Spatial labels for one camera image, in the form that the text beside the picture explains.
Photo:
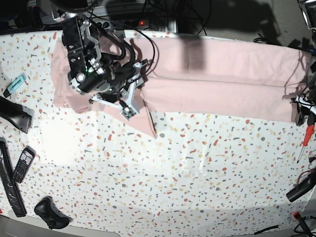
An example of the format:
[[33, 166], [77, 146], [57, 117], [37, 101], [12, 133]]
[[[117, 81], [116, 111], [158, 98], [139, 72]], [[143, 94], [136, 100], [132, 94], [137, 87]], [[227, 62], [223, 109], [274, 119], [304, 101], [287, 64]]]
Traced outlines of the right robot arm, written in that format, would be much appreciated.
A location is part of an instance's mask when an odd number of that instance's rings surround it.
[[61, 23], [62, 43], [70, 65], [69, 85], [89, 102], [113, 107], [125, 118], [139, 114], [135, 90], [144, 85], [142, 69], [133, 47], [123, 38], [108, 33], [88, 16], [97, 0], [53, 0], [55, 21]]

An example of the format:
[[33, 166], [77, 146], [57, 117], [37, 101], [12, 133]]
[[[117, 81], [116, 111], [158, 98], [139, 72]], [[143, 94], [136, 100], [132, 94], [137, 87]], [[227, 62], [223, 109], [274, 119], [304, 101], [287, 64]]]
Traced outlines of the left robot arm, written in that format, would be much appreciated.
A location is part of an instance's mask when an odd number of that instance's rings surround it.
[[299, 95], [292, 99], [292, 102], [297, 104], [295, 122], [297, 126], [301, 126], [305, 117], [310, 114], [316, 115], [316, 1], [298, 0], [297, 3], [308, 29], [312, 32], [312, 45], [308, 51], [314, 57], [307, 70], [310, 78], [307, 79], [306, 86]]

